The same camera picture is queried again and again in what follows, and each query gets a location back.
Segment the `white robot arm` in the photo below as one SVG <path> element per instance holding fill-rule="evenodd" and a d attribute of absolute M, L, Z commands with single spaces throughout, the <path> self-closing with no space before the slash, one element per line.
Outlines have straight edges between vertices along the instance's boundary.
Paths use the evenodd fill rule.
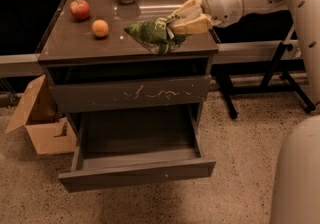
<path fill-rule="evenodd" d="M 316 111 L 320 102 L 320 0 L 188 0 L 175 11 L 196 7 L 178 25 L 179 34 L 197 34 L 211 26 L 227 27 L 250 14 L 286 9 L 291 16 L 300 58 Z M 314 115 L 290 130 L 279 149 L 274 176 L 270 224 L 320 224 L 320 117 Z"/>

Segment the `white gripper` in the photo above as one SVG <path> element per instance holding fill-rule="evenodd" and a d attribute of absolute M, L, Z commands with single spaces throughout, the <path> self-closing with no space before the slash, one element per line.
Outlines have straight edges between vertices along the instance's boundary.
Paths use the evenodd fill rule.
<path fill-rule="evenodd" d="M 173 23 L 170 24 L 170 29 L 178 35 L 201 34 L 207 32 L 212 25 L 228 27 L 235 24 L 243 13 L 243 0 L 187 0 L 171 13 Z"/>

